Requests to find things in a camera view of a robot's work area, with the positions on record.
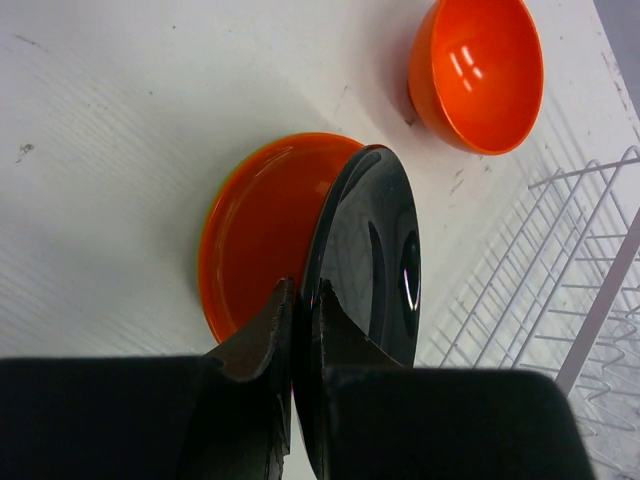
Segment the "orange bowl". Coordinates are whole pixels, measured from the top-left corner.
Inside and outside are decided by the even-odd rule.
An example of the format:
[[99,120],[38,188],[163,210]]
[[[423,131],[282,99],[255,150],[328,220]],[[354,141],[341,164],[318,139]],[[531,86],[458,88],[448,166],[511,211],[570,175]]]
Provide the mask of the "orange bowl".
[[534,20],[521,0],[436,1],[408,61],[419,119],[449,145],[501,155],[537,120],[544,64]]

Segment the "black plate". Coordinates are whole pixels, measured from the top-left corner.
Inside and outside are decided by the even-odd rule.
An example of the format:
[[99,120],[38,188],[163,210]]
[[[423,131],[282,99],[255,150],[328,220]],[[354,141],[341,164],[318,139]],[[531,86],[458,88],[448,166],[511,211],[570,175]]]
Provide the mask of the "black plate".
[[318,478],[324,475],[317,324],[323,282],[370,345],[395,365],[413,365],[421,302],[419,227],[407,174],[387,147],[363,147],[333,182],[295,301],[293,391]]

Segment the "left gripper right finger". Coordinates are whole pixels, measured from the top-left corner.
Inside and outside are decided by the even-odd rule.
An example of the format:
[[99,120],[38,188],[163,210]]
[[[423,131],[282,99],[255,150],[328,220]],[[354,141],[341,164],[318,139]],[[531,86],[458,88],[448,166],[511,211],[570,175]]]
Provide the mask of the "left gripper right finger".
[[590,479],[568,401],[527,370],[408,368],[342,309],[329,282],[314,323],[321,479]]

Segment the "orange plate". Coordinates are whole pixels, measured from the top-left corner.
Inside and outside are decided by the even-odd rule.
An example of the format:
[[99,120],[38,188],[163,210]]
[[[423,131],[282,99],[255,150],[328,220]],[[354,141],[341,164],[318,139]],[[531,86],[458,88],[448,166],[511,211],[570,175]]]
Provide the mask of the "orange plate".
[[242,161],[198,251],[202,310],[217,342],[251,321],[280,279],[301,281],[326,196],[362,147],[333,133],[298,133]]

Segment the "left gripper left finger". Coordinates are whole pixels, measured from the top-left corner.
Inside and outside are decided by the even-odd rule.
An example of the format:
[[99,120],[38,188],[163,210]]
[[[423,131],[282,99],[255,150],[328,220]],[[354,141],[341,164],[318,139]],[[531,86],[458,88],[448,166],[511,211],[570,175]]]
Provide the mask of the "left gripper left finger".
[[204,355],[1,363],[5,479],[278,479],[294,283]]

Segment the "green plate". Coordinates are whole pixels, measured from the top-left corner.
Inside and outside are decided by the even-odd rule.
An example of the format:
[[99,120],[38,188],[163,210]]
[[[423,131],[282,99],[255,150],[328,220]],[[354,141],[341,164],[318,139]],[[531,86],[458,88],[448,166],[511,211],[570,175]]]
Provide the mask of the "green plate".
[[236,174],[236,172],[241,169],[242,166],[242,162],[236,164],[231,170],[230,172],[224,177],[224,179],[220,182],[220,184],[218,185],[216,192],[212,198],[212,201],[210,202],[210,205],[208,207],[208,210],[204,216],[204,222],[202,225],[202,229],[200,232],[200,236],[198,239],[198,251],[200,251],[200,249],[202,248],[201,245],[204,242],[205,236],[206,236],[206,231],[207,231],[207,225],[209,223],[209,219],[213,213],[213,211],[215,210],[216,204],[218,202],[218,199],[220,197],[220,195],[222,194],[222,192],[224,191],[224,189],[226,188],[226,185],[233,179],[234,175]]

